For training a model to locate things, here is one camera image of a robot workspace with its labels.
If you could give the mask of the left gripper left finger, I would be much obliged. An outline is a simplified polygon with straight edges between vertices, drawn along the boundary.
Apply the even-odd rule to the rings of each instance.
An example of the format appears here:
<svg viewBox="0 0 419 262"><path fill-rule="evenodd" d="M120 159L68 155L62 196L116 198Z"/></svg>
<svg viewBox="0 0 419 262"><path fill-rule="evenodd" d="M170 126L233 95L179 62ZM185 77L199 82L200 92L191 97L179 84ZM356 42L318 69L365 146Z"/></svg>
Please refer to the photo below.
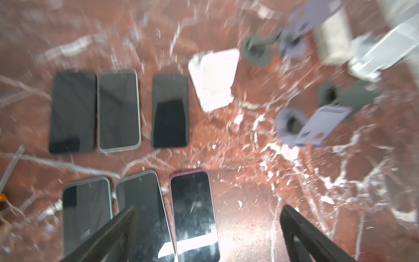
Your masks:
<svg viewBox="0 0 419 262"><path fill-rule="evenodd" d="M126 207L62 261L127 262L133 248L136 226L137 208Z"/></svg>

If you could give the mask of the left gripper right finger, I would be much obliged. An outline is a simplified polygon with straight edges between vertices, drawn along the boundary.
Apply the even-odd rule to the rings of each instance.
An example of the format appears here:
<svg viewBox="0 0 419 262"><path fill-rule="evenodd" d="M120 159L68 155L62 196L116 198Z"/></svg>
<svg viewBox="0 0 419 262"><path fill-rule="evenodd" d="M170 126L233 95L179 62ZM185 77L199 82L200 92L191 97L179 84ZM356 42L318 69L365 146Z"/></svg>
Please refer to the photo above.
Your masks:
<svg viewBox="0 0 419 262"><path fill-rule="evenodd" d="M291 262L354 262L292 206L284 205L280 225Z"/></svg>

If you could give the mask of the black phone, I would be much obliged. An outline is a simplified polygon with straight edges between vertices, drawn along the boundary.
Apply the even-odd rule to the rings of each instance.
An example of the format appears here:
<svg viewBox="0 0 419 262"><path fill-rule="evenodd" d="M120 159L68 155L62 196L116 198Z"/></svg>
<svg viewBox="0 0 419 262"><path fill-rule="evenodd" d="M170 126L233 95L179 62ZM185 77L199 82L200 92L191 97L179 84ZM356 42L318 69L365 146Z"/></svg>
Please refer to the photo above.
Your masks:
<svg viewBox="0 0 419 262"><path fill-rule="evenodd" d="M154 75L152 100L152 146L154 148L188 146L188 78L174 73Z"/></svg>
<svg viewBox="0 0 419 262"><path fill-rule="evenodd" d="M116 184L118 208L134 206L138 212L130 262L174 262L165 207L157 174L150 170Z"/></svg>
<svg viewBox="0 0 419 262"><path fill-rule="evenodd" d="M55 77L50 117L51 154L89 152L96 139L97 77L62 71Z"/></svg>
<svg viewBox="0 0 419 262"><path fill-rule="evenodd" d="M62 205L66 257L112 219L109 180L97 177L67 185L62 192Z"/></svg>

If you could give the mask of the purple edged phone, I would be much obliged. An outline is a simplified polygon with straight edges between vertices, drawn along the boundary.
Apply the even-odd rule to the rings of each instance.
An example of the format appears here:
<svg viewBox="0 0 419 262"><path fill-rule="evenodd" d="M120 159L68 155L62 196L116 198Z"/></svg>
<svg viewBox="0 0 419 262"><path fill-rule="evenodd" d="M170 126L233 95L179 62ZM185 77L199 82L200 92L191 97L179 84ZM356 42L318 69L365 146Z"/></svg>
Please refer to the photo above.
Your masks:
<svg viewBox="0 0 419 262"><path fill-rule="evenodd" d="M177 257L180 262L218 262L220 251L209 175L196 170L170 180Z"/></svg>

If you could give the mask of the white framed phone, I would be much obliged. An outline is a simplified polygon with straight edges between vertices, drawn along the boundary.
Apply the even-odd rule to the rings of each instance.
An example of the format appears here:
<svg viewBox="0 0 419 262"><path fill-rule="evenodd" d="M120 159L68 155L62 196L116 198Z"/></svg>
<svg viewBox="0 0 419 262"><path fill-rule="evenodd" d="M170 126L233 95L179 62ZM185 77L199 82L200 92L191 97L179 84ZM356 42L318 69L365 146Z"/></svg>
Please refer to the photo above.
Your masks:
<svg viewBox="0 0 419 262"><path fill-rule="evenodd" d="M99 72L97 125L98 147L103 153L141 145L139 84L133 68Z"/></svg>

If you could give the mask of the dark grey round phone stand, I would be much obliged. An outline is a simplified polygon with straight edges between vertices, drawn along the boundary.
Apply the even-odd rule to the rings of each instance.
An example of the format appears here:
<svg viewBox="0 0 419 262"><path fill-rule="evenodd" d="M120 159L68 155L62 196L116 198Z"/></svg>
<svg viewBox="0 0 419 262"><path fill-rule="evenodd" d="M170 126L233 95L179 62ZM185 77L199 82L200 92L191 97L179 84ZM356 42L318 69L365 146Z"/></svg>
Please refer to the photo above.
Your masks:
<svg viewBox="0 0 419 262"><path fill-rule="evenodd" d="M342 1L308 1L293 11L278 39L280 54L302 56L307 48L304 35L336 14L341 7Z"/></svg>

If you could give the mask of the grey angled phone stand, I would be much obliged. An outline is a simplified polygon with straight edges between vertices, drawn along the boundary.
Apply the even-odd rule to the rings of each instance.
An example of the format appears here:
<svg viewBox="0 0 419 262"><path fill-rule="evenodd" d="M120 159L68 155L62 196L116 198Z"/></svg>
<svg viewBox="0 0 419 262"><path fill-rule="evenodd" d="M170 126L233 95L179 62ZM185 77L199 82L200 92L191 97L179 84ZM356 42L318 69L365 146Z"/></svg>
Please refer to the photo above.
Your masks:
<svg viewBox="0 0 419 262"><path fill-rule="evenodd" d="M250 64L258 67L268 66L273 59L273 45L279 40L282 31L261 37L250 35L244 38L240 46L240 53Z"/></svg>

